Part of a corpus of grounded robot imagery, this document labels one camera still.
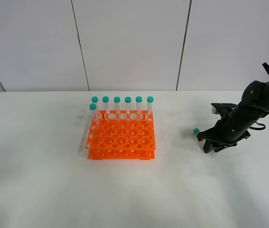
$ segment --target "test tube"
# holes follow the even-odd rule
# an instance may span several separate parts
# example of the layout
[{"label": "test tube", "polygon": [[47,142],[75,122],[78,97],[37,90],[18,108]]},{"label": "test tube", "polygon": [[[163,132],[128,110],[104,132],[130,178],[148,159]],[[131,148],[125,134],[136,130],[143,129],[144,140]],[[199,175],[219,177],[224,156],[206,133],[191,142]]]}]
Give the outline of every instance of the test tube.
[{"label": "test tube", "polygon": [[140,115],[140,114],[141,114],[141,102],[142,102],[142,97],[137,96],[137,97],[135,98],[135,101],[136,101],[136,113],[137,113],[137,115]]},{"label": "test tube", "polygon": [[90,104],[89,108],[91,110],[93,121],[98,121],[97,112],[96,112],[96,104],[95,103]]},{"label": "test tube", "polygon": [[130,114],[130,109],[131,109],[131,98],[130,97],[125,97],[125,103],[126,103],[126,114]]},{"label": "test tube", "polygon": [[154,98],[152,96],[149,96],[147,98],[147,114],[150,115],[153,111],[153,102]]},{"label": "test tube", "polygon": [[120,108],[120,97],[116,96],[114,98],[114,102],[115,102],[115,114],[119,115],[121,113],[121,108]]},{"label": "test tube", "polygon": [[92,101],[92,103],[96,104],[96,113],[99,114],[100,113],[100,110],[98,108],[98,103],[97,103],[98,102],[98,98],[96,96],[93,96],[91,98],[91,101]]},{"label": "test tube", "polygon": [[110,114],[110,109],[109,109],[109,98],[108,98],[108,96],[103,97],[103,102],[104,102],[105,113],[107,115],[109,115]]}]

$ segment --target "green screw cap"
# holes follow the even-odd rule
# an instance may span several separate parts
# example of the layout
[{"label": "green screw cap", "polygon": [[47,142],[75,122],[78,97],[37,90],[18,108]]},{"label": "green screw cap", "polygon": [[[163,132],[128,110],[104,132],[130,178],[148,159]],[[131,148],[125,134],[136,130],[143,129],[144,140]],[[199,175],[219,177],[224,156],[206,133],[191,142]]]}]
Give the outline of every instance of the green screw cap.
[{"label": "green screw cap", "polygon": [[149,103],[154,102],[154,98],[153,98],[152,96],[149,96],[149,97],[147,98],[147,102],[149,102]]},{"label": "green screw cap", "polygon": [[104,102],[104,103],[109,102],[109,98],[108,98],[108,96],[104,96],[104,97],[103,97],[103,102]]},{"label": "green screw cap", "polygon": [[138,102],[138,103],[139,103],[139,102],[142,102],[142,97],[141,97],[141,96],[137,96],[137,97],[135,98],[135,101]]},{"label": "green screw cap", "polygon": [[89,108],[90,110],[96,110],[96,104],[90,104]]},{"label": "green screw cap", "polygon": [[125,97],[125,102],[126,102],[126,103],[130,103],[130,102],[131,102],[131,98],[130,98],[130,97],[128,97],[128,96],[127,96],[127,97]]},{"label": "green screw cap", "polygon": [[92,101],[93,103],[96,103],[96,102],[98,102],[98,98],[97,98],[96,96],[93,96],[93,97],[91,98],[91,101]]},{"label": "green screw cap", "polygon": [[195,129],[193,130],[194,135],[197,135],[199,132],[200,132],[199,128],[195,128]]},{"label": "green screw cap", "polygon": [[119,96],[114,97],[114,102],[115,103],[119,103],[121,101]]}]

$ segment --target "white tabletop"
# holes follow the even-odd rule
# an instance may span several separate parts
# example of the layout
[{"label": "white tabletop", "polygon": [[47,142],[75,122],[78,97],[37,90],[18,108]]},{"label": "white tabletop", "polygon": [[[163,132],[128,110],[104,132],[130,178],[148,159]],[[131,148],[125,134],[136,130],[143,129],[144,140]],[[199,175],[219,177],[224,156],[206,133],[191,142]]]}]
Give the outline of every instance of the white tabletop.
[{"label": "white tabletop", "polygon": [[[154,97],[154,160],[86,158],[94,95]],[[192,133],[218,120],[211,103],[241,95],[0,93],[0,228],[269,228],[269,116],[219,153]]]}]

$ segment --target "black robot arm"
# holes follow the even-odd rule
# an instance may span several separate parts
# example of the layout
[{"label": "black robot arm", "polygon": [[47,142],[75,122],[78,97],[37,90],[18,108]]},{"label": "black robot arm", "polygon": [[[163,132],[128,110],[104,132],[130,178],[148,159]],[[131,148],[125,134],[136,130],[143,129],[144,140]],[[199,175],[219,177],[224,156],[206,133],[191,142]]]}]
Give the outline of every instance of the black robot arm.
[{"label": "black robot arm", "polygon": [[[269,74],[269,65],[263,64]],[[197,134],[199,141],[205,140],[203,150],[219,152],[225,148],[236,146],[237,142],[250,137],[247,131],[263,130],[251,127],[260,118],[269,114],[269,82],[254,81],[245,89],[241,102],[235,104],[212,104],[221,119],[215,126]]]}]

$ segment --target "test tube rack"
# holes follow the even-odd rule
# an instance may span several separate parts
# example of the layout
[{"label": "test tube rack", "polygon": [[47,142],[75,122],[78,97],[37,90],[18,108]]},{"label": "test tube rack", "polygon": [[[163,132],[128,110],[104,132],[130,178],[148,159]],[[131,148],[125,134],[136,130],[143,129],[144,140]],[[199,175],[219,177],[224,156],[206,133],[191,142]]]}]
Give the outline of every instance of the test tube rack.
[{"label": "test tube rack", "polygon": [[154,159],[154,117],[153,113],[135,110],[126,114],[121,110],[116,115],[115,110],[110,110],[106,115],[100,110],[98,121],[93,121],[90,126],[86,142],[89,149],[89,159]]}]

